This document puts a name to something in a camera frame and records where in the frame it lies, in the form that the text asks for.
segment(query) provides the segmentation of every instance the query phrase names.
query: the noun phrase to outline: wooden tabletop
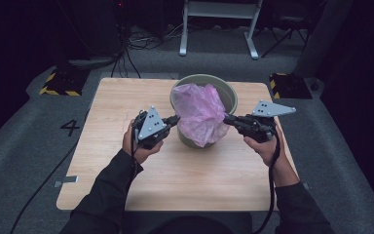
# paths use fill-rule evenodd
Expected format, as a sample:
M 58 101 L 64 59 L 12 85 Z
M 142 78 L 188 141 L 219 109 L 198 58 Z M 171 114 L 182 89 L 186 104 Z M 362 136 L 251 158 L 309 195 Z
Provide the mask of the wooden tabletop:
M 169 93 L 176 80 L 104 78 L 93 99 L 87 122 L 56 205 L 73 210 L 87 195 L 96 176 L 121 149 L 130 120 L 155 105 L 162 118 L 174 115 Z M 271 101 L 266 85 L 229 82 L 238 96 L 235 115 L 245 115 L 260 99 Z M 284 139 L 290 163 L 291 154 Z M 268 168 L 237 130 L 206 149 L 186 146 L 172 128 L 161 151 L 142 164 L 132 183 L 127 211 L 267 211 Z

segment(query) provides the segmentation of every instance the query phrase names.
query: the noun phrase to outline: person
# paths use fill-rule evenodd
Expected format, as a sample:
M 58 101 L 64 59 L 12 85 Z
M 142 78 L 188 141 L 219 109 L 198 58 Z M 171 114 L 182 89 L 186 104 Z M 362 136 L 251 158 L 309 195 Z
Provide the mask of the person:
M 280 225 L 276 233 L 334 233 L 313 197 L 308 193 L 293 171 L 284 152 L 282 132 L 280 157 L 273 167 L 277 206 L 280 210 Z M 264 143 L 245 136 L 243 141 L 258 153 L 266 166 L 270 166 L 276 149 L 276 138 Z M 131 157 L 131 124 L 124 134 L 123 148 L 103 169 L 93 184 L 90 193 L 71 212 L 70 219 L 61 229 L 61 234 L 72 233 L 120 233 L 127 195 L 132 181 L 143 171 L 141 164 L 158 153 L 163 141 L 151 150 L 139 148 Z M 155 229 L 155 234 L 167 233 L 218 233 L 233 234 L 223 223 L 202 216 L 186 216 L 166 222 Z

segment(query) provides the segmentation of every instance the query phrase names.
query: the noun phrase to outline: stand leg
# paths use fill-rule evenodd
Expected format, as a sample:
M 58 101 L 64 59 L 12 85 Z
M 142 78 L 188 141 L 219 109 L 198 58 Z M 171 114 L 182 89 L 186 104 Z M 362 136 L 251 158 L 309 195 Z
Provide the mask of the stand leg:
M 181 35 L 181 45 L 180 45 L 180 52 L 181 56 L 186 56 L 187 54 L 187 20 L 188 18 L 188 0 L 184 1 L 184 12 L 183 12 L 183 34 Z
M 244 33 L 245 42 L 247 43 L 252 59 L 259 59 L 259 55 L 257 54 L 256 48 L 254 47 L 252 37 L 254 33 L 254 27 L 256 26 L 257 19 L 259 18 L 262 2 L 263 0 L 257 1 L 256 7 L 254 9 L 253 19 L 251 20 L 250 31 Z

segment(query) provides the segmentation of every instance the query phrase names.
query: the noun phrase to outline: number 4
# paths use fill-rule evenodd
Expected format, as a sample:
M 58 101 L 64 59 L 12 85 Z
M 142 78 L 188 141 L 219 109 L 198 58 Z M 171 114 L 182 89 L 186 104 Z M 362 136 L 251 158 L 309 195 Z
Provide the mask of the number 4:
M 69 130 L 68 136 L 71 137 L 72 132 L 74 132 L 74 130 L 80 128 L 80 127 L 75 127 L 76 124 L 77 124 L 77 121 L 73 119 L 73 120 L 69 121 L 68 123 L 62 125 L 60 128 Z

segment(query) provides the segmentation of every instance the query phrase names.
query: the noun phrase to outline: wrist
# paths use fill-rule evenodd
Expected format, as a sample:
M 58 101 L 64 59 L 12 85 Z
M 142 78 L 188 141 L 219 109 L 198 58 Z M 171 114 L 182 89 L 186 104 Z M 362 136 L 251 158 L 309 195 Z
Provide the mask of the wrist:
M 276 187 L 293 185 L 300 181 L 284 153 L 280 154 L 278 161 L 273 166 L 273 177 Z

